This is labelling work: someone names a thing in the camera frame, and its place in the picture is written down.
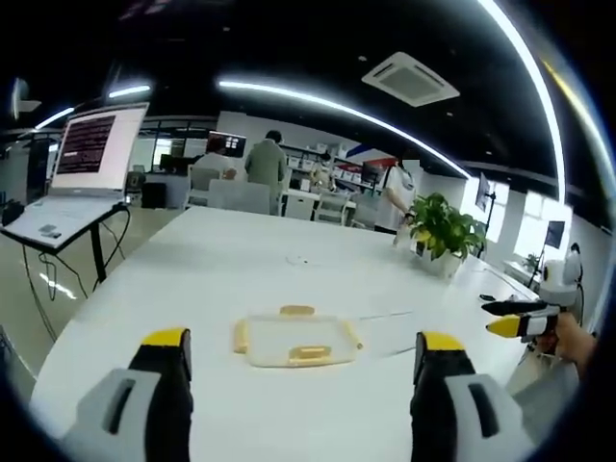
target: laptop screen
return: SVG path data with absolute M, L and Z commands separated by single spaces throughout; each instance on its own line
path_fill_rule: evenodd
M 146 104 L 115 106 L 68 121 L 52 188 L 123 190 Z

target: led light strip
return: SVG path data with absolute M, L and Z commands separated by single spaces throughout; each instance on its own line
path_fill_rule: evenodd
M 520 55 L 530 79 L 539 93 L 539 99 L 541 105 L 546 112 L 546 118 L 548 119 L 548 126 L 550 127 L 550 134 L 552 135 L 552 144 L 554 148 L 554 159 L 556 161 L 556 176 L 558 180 L 558 202 L 565 203 L 565 159 L 562 152 L 562 140 L 560 139 L 560 131 L 558 130 L 558 122 L 556 120 L 556 112 L 550 94 L 548 93 L 548 87 L 541 76 L 539 66 L 532 58 L 530 50 L 526 46 L 522 36 L 517 31 L 513 23 L 509 20 L 506 14 L 499 8 L 494 0 L 477 0 L 483 9 L 492 16 L 504 34 L 507 36 L 513 47 Z
M 255 90 L 255 91 L 264 91 L 268 93 L 279 94 L 282 96 L 288 96 L 290 98 L 300 99 L 302 101 L 319 104 L 319 105 L 326 106 L 331 109 L 335 109 L 337 111 L 341 111 L 343 113 L 351 114 L 352 116 L 363 118 L 364 120 L 370 123 L 373 123 L 374 125 L 378 125 L 379 127 L 389 130 L 390 132 L 395 133 L 396 135 L 413 142 L 417 146 L 426 150 L 428 153 L 432 154 L 434 157 L 436 157 L 440 161 L 444 162 L 445 164 L 453 168 L 458 173 L 464 175 L 464 177 L 466 177 L 467 179 L 472 178 L 472 175 L 468 171 L 464 170 L 462 167 L 460 167 L 459 165 L 454 163 L 452 160 L 450 160 L 447 156 L 441 154 L 439 151 L 427 145 L 423 141 L 418 140 L 415 137 L 412 137 L 408 133 L 401 131 L 400 129 L 394 127 L 393 125 L 390 125 L 389 123 L 383 122 L 382 120 L 372 117 L 371 115 L 360 113 L 359 111 L 348 108 L 347 106 L 343 106 L 342 104 L 338 104 L 338 103 L 334 103 L 333 101 L 328 101 L 326 99 L 318 98 L 311 94 L 301 93 L 299 91 L 280 89 L 278 87 L 269 87 L 267 85 L 249 84 L 249 83 L 244 83 L 244 82 L 231 82 L 231 81 L 226 81 L 226 80 L 222 80 L 218 82 L 218 85 L 224 89 Z
M 64 117 L 70 113 L 72 113 L 73 111 L 75 111 L 75 108 L 66 108 L 63 111 L 58 112 L 57 114 L 52 115 L 51 117 L 45 119 L 43 122 L 41 122 L 39 125 L 37 125 L 35 127 L 35 130 L 40 130 L 42 127 L 46 127 L 47 125 L 49 125 L 51 122 L 53 122 L 54 120 L 58 120 L 60 117 Z
M 137 87 L 131 87 L 129 89 L 115 90 L 109 93 L 110 98 L 118 98 L 127 94 L 141 93 L 143 91 L 150 91 L 149 85 L 139 85 Z

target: cable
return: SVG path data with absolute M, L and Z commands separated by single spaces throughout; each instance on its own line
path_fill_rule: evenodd
M 105 261 L 105 264 L 103 265 L 103 267 L 105 269 L 109 265 L 109 262 L 112 261 L 112 258 L 114 258 L 114 255 L 116 255 L 116 252 L 119 249 L 119 245 L 124 240 L 124 236 L 126 235 L 126 231 L 128 230 L 128 225 L 131 222 L 131 211 L 128 210 L 128 208 L 124 209 L 124 211 L 127 214 L 126 224 L 124 225 L 124 229 L 122 230 L 122 234 L 119 236 L 119 239 L 117 240 L 117 243 L 115 244 L 114 250 L 112 251 L 112 253 L 109 256 L 109 258 Z M 100 283 L 100 279 L 96 279 L 96 282 L 94 282 L 94 285 L 92 286 L 92 292 L 94 292 L 94 289 L 96 289 L 96 286 L 98 286 L 99 283 Z
M 58 287 L 56 284 L 56 281 L 58 280 L 58 267 L 56 267 L 55 263 L 47 260 L 47 255 L 45 252 L 41 252 L 38 256 L 38 260 L 45 265 L 45 274 L 47 275 L 47 280 L 45 282 L 47 283 L 47 293 L 49 294 L 49 299 L 51 301 L 55 301 L 57 293 L 56 288 Z M 49 267 L 54 269 L 53 278 L 49 277 Z
M 75 269 L 73 269 L 67 262 L 65 262 L 62 258 L 60 258 L 58 255 L 56 255 L 56 258 L 58 259 L 58 261 L 60 263 L 62 263 L 64 265 L 64 267 L 69 270 L 70 272 L 72 272 L 73 274 L 75 274 L 77 276 L 77 282 L 79 282 L 79 287 L 81 288 L 81 292 L 84 293 L 84 297 L 88 298 L 88 293 L 86 292 L 86 289 L 84 289 L 84 284 L 81 281 L 81 276 L 79 275 L 79 272 L 77 272 Z
M 47 329 L 47 332 L 49 333 L 49 337 L 51 337 L 51 340 L 56 342 L 58 337 L 56 336 L 56 332 L 54 331 L 53 326 L 51 325 L 51 321 L 49 320 L 49 318 L 47 318 L 45 310 L 42 309 L 42 304 L 40 303 L 39 296 L 37 295 L 37 291 L 35 290 L 35 285 L 32 282 L 32 276 L 30 275 L 30 265 L 28 265 L 28 256 L 26 255 L 26 246 L 22 245 L 21 250 L 23 252 L 23 263 L 26 266 L 26 275 L 28 276 L 28 282 L 30 283 L 30 290 L 32 291 L 32 295 L 35 298 L 35 304 L 37 305 L 38 314 L 42 319 L 42 323 L 44 324 L 45 329 Z
M 581 295 L 581 304 L 579 305 L 579 325 L 582 326 L 584 324 L 584 288 L 581 286 L 581 283 L 577 283 L 577 288 L 579 289 L 579 294 Z
M 112 233 L 112 236 L 114 237 L 115 244 L 117 245 L 117 249 L 119 250 L 119 254 L 122 256 L 122 260 L 126 260 L 126 257 L 124 256 L 124 252 L 122 251 L 122 247 L 119 246 L 119 240 L 117 239 L 117 236 L 116 236 L 116 233 L 114 232 L 114 230 L 112 228 L 110 228 L 109 226 L 107 226 L 107 224 L 105 224 L 105 222 L 101 222 L 101 224 L 105 227 L 105 229 L 107 231 Z

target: white table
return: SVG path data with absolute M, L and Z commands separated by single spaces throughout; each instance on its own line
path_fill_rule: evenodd
M 478 372 L 504 384 L 524 346 L 485 330 L 479 294 L 532 293 L 469 258 L 444 282 L 415 269 L 391 236 L 341 226 L 194 207 L 122 263 L 66 326 L 38 376 L 31 405 L 52 436 L 77 402 L 141 339 L 192 330 L 192 460 L 408 461 L 416 332 L 448 332 Z M 232 352 L 248 314 L 309 304 L 355 320 L 366 342 L 350 364 L 263 370 Z M 410 316 L 357 318 L 413 310 Z
M 521 284 L 524 284 L 524 285 L 528 284 L 528 281 L 530 280 L 531 277 L 532 277 L 531 288 L 533 290 L 537 289 L 539 287 L 539 284 L 541 284 L 540 274 L 535 274 L 533 276 L 532 274 L 530 274 L 530 271 L 528 271 L 518 262 L 505 261 L 502 263 L 504 264 L 504 272 L 506 274 L 511 275 L 511 277 L 513 277 L 516 281 L 520 282 Z
M 282 192 L 282 195 L 292 195 L 294 197 L 300 197 L 302 199 L 313 200 L 315 202 L 318 202 L 321 199 L 321 196 L 317 194 L 316 192 L 307 192 L 307 191 L 301 191 L 301 190 L 291 190 L 291 189 L 284 190 Z M 353 202 L 352 200 L 348 201 L 346 205 L 348 209 L 354 209 L 355 207 L 357 207 L 357 204 L 355 204 L 355 202 Z

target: wall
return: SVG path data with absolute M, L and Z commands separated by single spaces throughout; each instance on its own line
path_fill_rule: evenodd
M 269 118 L 253 117 L 244 113 L 221 111 L 218 116 L 217 130 L 219 132 L 232 133 L 246 137 L 244 158 L 252 149 L 252 146 L 262 141 L 269 130 L 278 130 L 283 137 L 283 144 L 297 147 L 315 146 L 322 142 L 325 144 L 343 144 L 345 151 L 359 145 L 359 142 L 349 140 L 331 133 L 316 130 L 314 128 L 295 125 L 294 123 L 281 122 Z M 368 149 L 362 154 L 353 157 L 357 164 L 369 160 L 392 157 L 378 149 Z M 243 179 L 245 175 L 244 160 L 236 159 L 238 177 Z
M 450 178 L 448 176 L 431 175 L 424 172 L 418 194 L 427 196 L 436 192 L 440 193 L 450 205 L 459 209 L 462 205 L 465 186 L 466 180 Z
M 413 176 L 415 190 L 419 193 L 422 190 L 422 181 L 424 179 L 424 169 L 420 166 L 420 161 L 402 161 L 402 165 Z
M 592 325 L 601 290 L 607 272 L 614 266 L 613 255 L 610 254 L 611 236 L 588 221 L 573 215 L 569 245 L 579 244 L 581 262 L 584 268 L 582 286 L 584 288 L 584 323 Z
M 485 261 L 499 270 L 503 270 L 503 261 L 514 258 L 513 251 L 520 234 L 525 203 L 526 194 L 509 190 L 499 241 L 488 242 L 485 252 Z

